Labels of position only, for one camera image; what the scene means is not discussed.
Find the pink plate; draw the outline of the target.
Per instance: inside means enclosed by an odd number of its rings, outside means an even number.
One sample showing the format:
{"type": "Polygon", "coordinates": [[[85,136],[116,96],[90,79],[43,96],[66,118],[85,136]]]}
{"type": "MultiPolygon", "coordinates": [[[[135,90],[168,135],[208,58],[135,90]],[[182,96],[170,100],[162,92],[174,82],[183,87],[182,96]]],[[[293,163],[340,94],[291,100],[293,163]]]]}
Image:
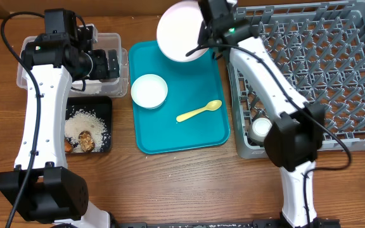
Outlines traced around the pink plate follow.
{"type": "Polygon", "coordinates": [[[187,56],[198,47],[203,16],[197,1],[181,1],[172,5],[161,16],[157,26],[157,43],[170,60],[190,62],[201,57],[206,49],[187,56]]]}

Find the brown food scrap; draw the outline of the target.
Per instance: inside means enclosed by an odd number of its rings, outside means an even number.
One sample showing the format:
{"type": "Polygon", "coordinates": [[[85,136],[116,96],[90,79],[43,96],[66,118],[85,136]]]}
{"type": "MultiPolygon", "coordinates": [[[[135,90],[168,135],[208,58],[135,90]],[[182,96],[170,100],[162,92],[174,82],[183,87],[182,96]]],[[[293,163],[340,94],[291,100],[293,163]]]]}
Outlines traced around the brown food scrap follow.
{"type": "Polygon", "coordinates": [[[93,151],[95,148],[95,143],[89,131],[84,130],[79,134],[79,146],[85,153],[90,153],[93,151]]]}

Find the yellow plastic spoon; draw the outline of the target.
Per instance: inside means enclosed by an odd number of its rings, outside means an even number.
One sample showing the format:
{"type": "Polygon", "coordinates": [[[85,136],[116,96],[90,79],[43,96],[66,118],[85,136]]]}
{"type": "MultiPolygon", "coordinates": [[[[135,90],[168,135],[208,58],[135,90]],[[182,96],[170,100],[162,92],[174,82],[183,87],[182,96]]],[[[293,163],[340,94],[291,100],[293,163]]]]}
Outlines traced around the yellow plastic spoon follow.
{"type": "Polygon", "coordinates": [[[213,100],[208,102],[204,107],[189,111],[187,113],[183,113],[176,117],[177,122],[183,122],[189,118],[194,117],[195,115],[198,115],[200,113],[203,113],[204,111],[215,111],[218,110],[222,106],[221,100],[213,100]]]}

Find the white rice pile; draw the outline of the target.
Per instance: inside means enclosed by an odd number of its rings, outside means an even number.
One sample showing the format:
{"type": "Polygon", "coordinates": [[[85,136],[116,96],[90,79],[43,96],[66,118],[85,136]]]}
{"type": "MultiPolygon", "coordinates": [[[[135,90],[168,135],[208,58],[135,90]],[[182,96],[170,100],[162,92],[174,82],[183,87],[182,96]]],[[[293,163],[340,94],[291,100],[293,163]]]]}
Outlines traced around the white rice pile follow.
{"type": "Polygon", "coordinates": [[[65,121],[65,139],[73,146],[73,153],[104,153],[111,146],[109,128],[102,118],[94,113],[85,110],[77,110],[68,120],[65,121]],[[86,136],[94,143],[90,151],[83,150],[86,143],[81,143],[79,136],[88,132],[86,136]]]}

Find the pale green bowl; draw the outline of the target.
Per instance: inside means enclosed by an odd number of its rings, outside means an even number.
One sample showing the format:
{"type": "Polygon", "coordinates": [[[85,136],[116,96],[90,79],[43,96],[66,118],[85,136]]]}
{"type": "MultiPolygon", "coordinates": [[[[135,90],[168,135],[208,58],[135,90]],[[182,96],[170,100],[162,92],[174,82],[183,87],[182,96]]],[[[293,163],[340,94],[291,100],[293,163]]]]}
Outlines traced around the pale green bowl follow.
{"type": "Polygon", "coordinates": [[[159,108],[166,100],[167,95],[167,83],[159,75],[142,75],[131,86],[132,100],[136,105],[145,109],[159,108]]]}

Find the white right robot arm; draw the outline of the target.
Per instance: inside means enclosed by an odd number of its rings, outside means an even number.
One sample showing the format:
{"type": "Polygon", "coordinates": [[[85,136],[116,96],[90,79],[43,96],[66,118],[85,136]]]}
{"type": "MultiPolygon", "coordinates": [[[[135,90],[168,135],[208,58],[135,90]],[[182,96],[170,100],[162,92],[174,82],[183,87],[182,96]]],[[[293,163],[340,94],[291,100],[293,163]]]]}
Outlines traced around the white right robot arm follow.
{"type": "Polygon", "coordinates": [[[247,79],[261,100],[272,126],[263,145],[279,168],[283,188],[280,220],[271,227],[339,227],[336,219],[318,218],[313,200],[313,173],[323,136],[325,110],[308,100],[286,80],[269,56],[257,29],[237,19],[227,1],[199,1],[202,16],[197,50],[217,48],[247,79]]]}

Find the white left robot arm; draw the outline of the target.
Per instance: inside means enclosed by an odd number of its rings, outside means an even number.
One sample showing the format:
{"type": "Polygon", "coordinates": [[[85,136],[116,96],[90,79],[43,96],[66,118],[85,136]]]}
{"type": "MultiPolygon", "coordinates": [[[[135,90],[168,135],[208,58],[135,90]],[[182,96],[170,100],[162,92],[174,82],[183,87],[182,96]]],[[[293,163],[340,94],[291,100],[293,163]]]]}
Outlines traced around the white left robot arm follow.
{"type": "Polygon", "coordinates": [[[86,181],[68,169],[65,115],[75,81],[120,75],[114,50],[93,49],[98,33],[67,9],[47,9],[45,31],[15,59],[25,71],[27,109],[22,144],[12,171],[0,173],[11,214],[53,227],[117,227],[89,200],[86,181]]]}

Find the pale green cup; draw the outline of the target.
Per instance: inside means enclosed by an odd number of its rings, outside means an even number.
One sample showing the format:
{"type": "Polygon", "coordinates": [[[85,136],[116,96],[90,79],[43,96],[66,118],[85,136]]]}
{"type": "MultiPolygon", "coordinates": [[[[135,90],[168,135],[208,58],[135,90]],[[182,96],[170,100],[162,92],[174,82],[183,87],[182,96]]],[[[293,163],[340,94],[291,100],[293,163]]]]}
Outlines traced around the pale green cup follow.
{"type": "Polygon", "coordinates": [[[257,118],[250,124],[248,138],[258,145],[263,145],[264,139],[268,135],[271,127],[272,123],[268,118],[257,118]]]}

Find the orange carrot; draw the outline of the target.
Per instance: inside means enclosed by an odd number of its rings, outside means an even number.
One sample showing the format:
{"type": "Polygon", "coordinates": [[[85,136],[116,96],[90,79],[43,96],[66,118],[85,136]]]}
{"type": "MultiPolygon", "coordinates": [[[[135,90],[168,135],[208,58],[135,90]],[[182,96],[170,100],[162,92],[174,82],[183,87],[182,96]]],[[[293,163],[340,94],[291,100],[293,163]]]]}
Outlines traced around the orange carrot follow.
{"type": "Polygon", "coordinates": [[[66,140],[64,139],[64,146],[65,146],[65,152],[66,153],[72,153],[74,148],[73,146],[66,140]]]}

